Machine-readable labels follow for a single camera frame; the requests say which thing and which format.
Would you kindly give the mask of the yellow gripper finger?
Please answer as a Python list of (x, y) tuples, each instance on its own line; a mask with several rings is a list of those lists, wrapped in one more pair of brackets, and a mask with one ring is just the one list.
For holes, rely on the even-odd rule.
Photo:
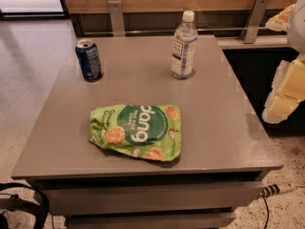
[(265, 27), (271, 31), (285, 31), (288, 32), (290, 28), (290, 22), (294, 15), (295, 4), (288, 6), (280, 13), (270, 18)]
[(276, 68), (272, 91), (264, 104), (262, 118), (270, 124), (286, 120), (305, 100), (305, 59), (282, 60)]

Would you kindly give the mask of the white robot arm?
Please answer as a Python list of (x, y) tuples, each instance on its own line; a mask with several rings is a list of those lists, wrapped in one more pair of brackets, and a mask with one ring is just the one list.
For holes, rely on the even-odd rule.
[(269, 19), (266, 27), (272, 31), (285, 31), (289, 46), (299, 52), (292, 62), (280, 61), (272, 90), (264, 104), (263, 120), (277, 124), (286, 120), (305, 100), (305, 0), (297, 0)]

